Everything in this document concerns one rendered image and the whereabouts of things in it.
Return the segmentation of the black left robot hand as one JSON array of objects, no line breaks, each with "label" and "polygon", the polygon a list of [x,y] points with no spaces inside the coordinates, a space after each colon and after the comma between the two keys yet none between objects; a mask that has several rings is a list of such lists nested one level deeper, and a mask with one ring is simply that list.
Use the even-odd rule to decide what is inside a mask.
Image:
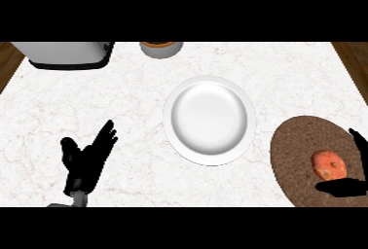
[{"label": "black left robot hand", "polygon": [[77,191],[84,192],[87,195],[93,192],[116,141],[116,130],[113,129],[112,121],[108,121],[102,126],[91,144],[84,149],[78,147],[71,137],[62,138],[62,163],[68,169],[63,190],[66,196],[71,196]]}]

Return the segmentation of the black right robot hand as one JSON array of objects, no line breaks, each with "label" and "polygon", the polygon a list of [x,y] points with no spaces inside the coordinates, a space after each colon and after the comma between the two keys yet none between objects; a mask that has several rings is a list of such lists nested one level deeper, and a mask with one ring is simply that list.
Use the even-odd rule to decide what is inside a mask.
[{"label": "black right robot hand", "polygon": [[365,180],[359,181],[357,179],[343,178],[317,183],[314,189],[334,197],[365,196],[368,192],[368,140],[351,128],[348,129],[348,133],[360,154]]}]

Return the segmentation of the orange squash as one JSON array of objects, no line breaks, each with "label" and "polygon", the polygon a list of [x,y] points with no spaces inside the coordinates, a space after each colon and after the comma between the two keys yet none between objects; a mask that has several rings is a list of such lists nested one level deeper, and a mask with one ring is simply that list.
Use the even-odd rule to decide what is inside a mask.
[{"label": "orange squash", "polygon": [[347,176],[344,161],[331,150],[320,150],[313,153],[312,168],[323,181],[338,180]]}]

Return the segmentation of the brown round woven placemat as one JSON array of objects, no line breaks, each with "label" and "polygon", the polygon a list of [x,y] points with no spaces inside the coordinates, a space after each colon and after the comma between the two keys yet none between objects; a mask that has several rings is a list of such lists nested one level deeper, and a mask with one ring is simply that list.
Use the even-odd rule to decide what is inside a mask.
[{"label": "brown round woven placemat", "polygon": [[312,155],[331,150],[343,159],[347,176],[365,180],[359,151],[347,131],[328,120],[298,116],[282,122],[270,142],[270,164],[289,202],[298,207],[368,207],[368,196],[334,197],[319,192]]}]

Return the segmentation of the white oval plate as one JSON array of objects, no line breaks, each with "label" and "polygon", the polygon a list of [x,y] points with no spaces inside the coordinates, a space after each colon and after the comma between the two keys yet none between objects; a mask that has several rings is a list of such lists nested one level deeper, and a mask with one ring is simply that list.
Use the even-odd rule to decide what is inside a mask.
[{"label": "white oval plate", "polygon": [[164,106],[164,130],[180,156],[217,166],[245,152],[255,130],[254,108],[239,86],[215,76],[198,76],[174,88]]}]

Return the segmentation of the grey toaster appliance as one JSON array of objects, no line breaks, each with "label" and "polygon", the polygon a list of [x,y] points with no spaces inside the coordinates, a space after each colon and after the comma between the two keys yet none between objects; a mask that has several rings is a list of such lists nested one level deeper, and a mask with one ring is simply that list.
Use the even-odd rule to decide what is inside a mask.
[{"label": "grey toaster appliance", "polygon": [[90,70],[106,66],[113,42],[13,42],[29,64],[44,70]]}]

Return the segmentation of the grey cup with orange rim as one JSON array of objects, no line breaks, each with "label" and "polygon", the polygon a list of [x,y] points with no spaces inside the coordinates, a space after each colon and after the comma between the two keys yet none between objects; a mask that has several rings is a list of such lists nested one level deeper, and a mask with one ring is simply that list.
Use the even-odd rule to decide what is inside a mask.
[{"label": "grey cup with orange rim", "polygon": [[150,58],[156,59],[164,59],[174,56],[183,47],[181,42],[159,42],[159,43],[140,42],[139,45],[142,52]]}]

